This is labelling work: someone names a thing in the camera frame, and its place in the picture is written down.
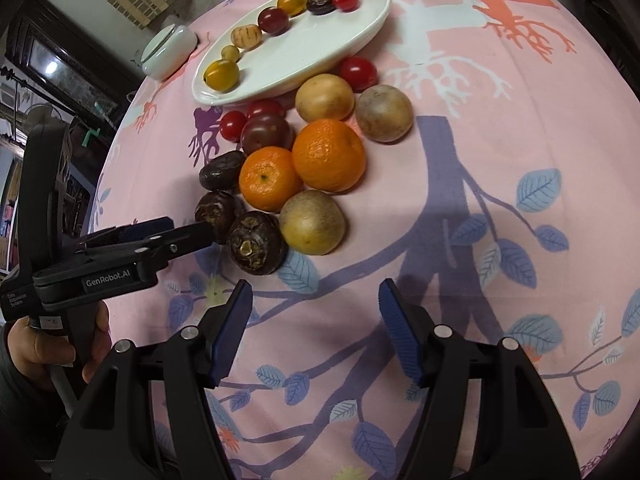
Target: dark sleeve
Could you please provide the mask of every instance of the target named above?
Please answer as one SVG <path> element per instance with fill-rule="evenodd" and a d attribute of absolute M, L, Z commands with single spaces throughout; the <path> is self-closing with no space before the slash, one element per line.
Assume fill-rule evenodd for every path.
<path fill-rule="evenodd" d="M 55 392 L 41 390 L 15 367 L 7 346 L 12 324 L 0 328 L 0 413 L 36 460 L 52 460 L 62 436 L 65 407 Z"/>

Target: brown round fruit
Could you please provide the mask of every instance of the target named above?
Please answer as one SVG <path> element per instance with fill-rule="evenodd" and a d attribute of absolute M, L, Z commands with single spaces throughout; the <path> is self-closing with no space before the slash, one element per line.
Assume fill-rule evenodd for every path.
<path fill-rule="evenodd" d="M 356 103 L 356 120 L 363 135 L 376 142 L 400 139 L 414 125 L 414 108 L 397 88 L 376 85 L 366 89 Z"/>
<path fill-rule="evenodd" d="M 327 254 L 344 237 L 346 222 L 333 198 L 310 189 L 287 200 L 280 212 L 280 231 L 299 253 Z"/>
<path fill-rule="evenodd" d="M 261 211 L 239 216 L 229 231 L 228 244 L 236 265 L 256 276 L 271 274 L 287 254 L 276 221 Z"/>
<path fill-rule="evenodd" d="M 237 215 L 236 200 L 226 191 L 212 191 L 203 196 L 196 206 L 196 222 L 208 222 L 213 226 L 214 241 L 226 244 L 226 236 Z"/>
<path fill-rule="evenodd" d="M 293 130 L 289 123 L 278 115 L 258 115 L 244 125 L 241 142 L 247 155 L 267 146 L 279 146 L 290 150 L 293 146 Z"/>
<path fill-rule="evenodd" d="M 296 110 L 307 123 L 318 119 L 341 121 L 351 113 L 354 102 L 349 83 L 333 74 L 312 77 L 296 92 Z"/>
<path fill-rule="evenodd" d="M 200 170 L 200 185 L 209 191 L 225 189 L 235 192 L 245 160 L 246 155 L 238 150 L 213 158 Z"/>

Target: tablecloth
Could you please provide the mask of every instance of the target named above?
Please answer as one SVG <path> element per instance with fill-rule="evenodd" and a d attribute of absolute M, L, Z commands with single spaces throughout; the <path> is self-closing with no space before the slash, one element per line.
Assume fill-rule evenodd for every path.
<path fill-rule="evenodd" d="M 143 83 L 100 176 L 93 230 L 193 221 L 200 168 L 236 146 L 218 133 L 233 107 L 197 104 L 191 79 L 217 36 L 266 1 L 223 2 L 191 26 L 200 45 L 187 65 Z M 345 243 L 290 251 L 264 277 L 218 246 L 185 256 L 156 288 L 108 302 L 113 339 L 164 340 L 247 279 L 254 311 L 231 375 L 208 394 L 236 476 L 395 478 L 424 396 L 381 323 L 378 284 L 390 277 L 468 338 L 516 338 L 587 473 L 640 397 L 638 101 L 555 0 L 393 0 L 362 55 L 417 117 L 397 144 L 364 140 L 366 177 L 335 197 Z M 302 127 L 295 110 L 287 118 Z M 471 384 L 462 469 L 478 393 Z M 161 388 L 155 399 L 171 454 Z"/>

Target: orange deer print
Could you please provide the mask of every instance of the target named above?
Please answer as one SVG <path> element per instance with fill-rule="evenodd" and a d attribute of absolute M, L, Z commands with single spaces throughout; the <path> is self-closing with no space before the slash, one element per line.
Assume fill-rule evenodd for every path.
<path fill-rule="evenodd" d="M 523 16 L 516 16 L 508 7 L 507 2 L 519 2 L 523 4 L 534 4 L 545 7 L 558 8 L 552 0 L 480 0 L 486 7 L 474 6 L 487 17 L 494 20 L 485 25 L 485 27 L 494 27 L 498 33 L 498 37 L 504 37 L 507 40 L 513 40 L 518 47 L 522 48 L 518 38 L 524 38 L 527 43 L 535 50 L 540 57 L 546 62 L 551 63 L 549 55 L 553 52 L 549 40 L 540 34 L 534 27 L 544 28 L 554 33 L 564 43 L 567 52 L 575 52 L 574 44 L 564 36 L 559 30 L 549 27 L 546 23 L 535 22 L 533 20 L 525 20 Z"/>
<path fill-rule="evenodd" d="M 187 65 L 191 61 L 196 59 L 200 54 L 202 54 L 205 51 L 205 49 L 207 49 L 209 47 L 209 45 L 211 44 L 211 40 L 210 40 L 209 36 L 210 36 L 210 33 L 207 32 L 207 35 L 206 35 L 207 39 L 203 43 L 198 44 L 198 46 L 196 47 L 196 50 L 194 50 L 191 53 L 191 55 L 189 56 L 189 59 L 185 62 L 185 64 L 182 65 L 178 69 L 178 71 L 176 73 L 174 73 L 169 79 L 167 79 L 166 81 L 163 81 L 162 84 L 158 87 L 158 90 L 156 90 L 154 92 L 154 94 L 151 96 L 151 99 L 149 99 L 149 101 L 147 101 L 145 103 L 144 107 L 142 108 L 142 115 L 140 115 L 136 119 L 136 121 L 133 123 L 133 126 L 138 131 L 138 133 L 140 133 L 140 130 L 145 126 L 145 124 L 147 122 L 149 122 L 150 120 L 152 120 L 156 116 L 156 110 L 158 108 L 154 104 L 154 99 L 158 96 L 158 94 L 162 90 L 164 90 L 164 88 L 166 88 L 172 82 L 174 82 L 176 79 L 181 77 L 182 74 L 184 74 L 184 71 L 187 70 Z"/>

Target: white oval plate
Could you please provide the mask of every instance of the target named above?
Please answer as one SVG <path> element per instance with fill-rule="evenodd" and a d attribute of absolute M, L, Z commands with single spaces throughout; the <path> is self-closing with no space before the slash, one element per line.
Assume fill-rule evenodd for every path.
<path fill-rule="evenodd" d="M 229 92 L 209 88 L 204 83 L 204 72 L 220 59 L 222 48 L 231 44 L 231 31 L 240 25 L 257 23 L 261 10 L 274 7 L 277 1 L 271 0 L 249 12 L 210 47 L 191 83 L 197 102 L 220 106 L 293 90 L 361 50 L 380 31 L 391 8 L 391 0 L 360 0 L 358 8 L 351 12 L 336 9 L 324 16 L 315 16 L 305 11 L 291 19 L 289 29 L 283 34 L 264 34 L 259 46 L 242 53 L 238 62 L 240 82 L 235 88 Z"/>

